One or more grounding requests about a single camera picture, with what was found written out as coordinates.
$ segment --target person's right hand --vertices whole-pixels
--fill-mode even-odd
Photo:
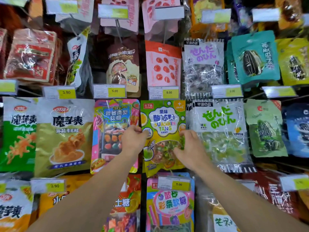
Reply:
[[[213,166],[195,131],[184,130],[180,135],[185,138],[184,150],[174,148],[174,153],[186,168],[196,172],[199,168]]]

